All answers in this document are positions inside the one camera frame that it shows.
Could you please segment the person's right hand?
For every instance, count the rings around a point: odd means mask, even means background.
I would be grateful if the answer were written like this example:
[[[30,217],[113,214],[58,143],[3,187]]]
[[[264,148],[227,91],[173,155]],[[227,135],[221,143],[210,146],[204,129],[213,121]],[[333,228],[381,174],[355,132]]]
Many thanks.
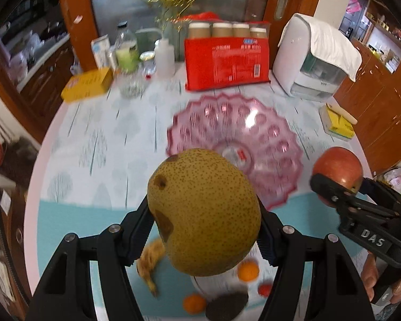
[[[391,289],[391,304],[397,304],[401,301],[401,272],[390,266],[380,275],[377,268],[377,257],[370,251],[361,271],[361,280],[370,302],[375,300],[376,292],[382,295],[381,288],[384,286],[385,289]]]

